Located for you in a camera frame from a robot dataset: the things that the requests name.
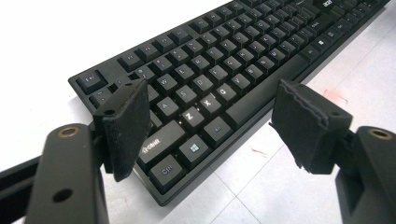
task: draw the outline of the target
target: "ctrl key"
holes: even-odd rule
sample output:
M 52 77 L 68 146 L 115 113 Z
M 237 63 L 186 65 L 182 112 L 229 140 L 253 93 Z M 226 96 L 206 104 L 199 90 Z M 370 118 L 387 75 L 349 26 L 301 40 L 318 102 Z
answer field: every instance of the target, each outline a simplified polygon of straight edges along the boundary
M 165 194 L 172 188 L 184 175 L 186 170 L 180 166 L 172 155 L 165 157 L 149 172 L 148 176 L 152 183 L 161 194 Z

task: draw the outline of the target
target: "space bar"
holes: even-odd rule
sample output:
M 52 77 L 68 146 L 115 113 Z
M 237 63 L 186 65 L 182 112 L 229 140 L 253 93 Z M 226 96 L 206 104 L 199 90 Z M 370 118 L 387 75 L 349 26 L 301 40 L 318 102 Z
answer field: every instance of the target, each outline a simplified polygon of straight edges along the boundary
M 234 130 L 239 129 L 275 97 L 280 79 L 294 80 L 308 65 L 309 63 L 305 58 L 298 54 L 295 55 L 236 104 L 227 109 L 224 120 Z

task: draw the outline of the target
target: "white surface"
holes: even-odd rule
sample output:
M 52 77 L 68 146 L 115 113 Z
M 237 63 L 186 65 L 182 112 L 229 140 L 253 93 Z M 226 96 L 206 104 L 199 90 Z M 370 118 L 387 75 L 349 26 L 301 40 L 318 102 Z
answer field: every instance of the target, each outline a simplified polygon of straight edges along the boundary
M 0 3 L 0 171 L 38 156 L 51 130 L 91 122 L 69 77 L 226 2 Z M 354 116 L 352 131 L 373 125 L 396 132 L 395 5 L 388 3 L 308 83 Z M 110 222 L 341 222 L 335 171 L 317 176 L 299 170 L 268 124 L 243 143 L 165 207 L 136 176 L 116 184 L 105 175 Z

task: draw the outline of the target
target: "keyboard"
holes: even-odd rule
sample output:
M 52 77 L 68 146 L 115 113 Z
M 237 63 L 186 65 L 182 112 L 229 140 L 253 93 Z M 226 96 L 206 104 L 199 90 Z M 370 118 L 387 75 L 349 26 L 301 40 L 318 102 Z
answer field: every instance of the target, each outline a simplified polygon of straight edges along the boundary
M 167 205 L 388 1 L 235 0 L 69 78 L 94 113 L 148 83 L 151 130 L 134 172 Z

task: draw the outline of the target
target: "shift key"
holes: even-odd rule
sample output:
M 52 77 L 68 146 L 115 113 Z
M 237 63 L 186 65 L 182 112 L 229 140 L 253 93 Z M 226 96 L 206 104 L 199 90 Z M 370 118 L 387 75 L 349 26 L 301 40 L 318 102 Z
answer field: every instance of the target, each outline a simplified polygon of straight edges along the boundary
M 172 120 L 158 132 L 146 139 L 137 163 L 145 172 L 178 147 L 186 138 L 186 133 Z

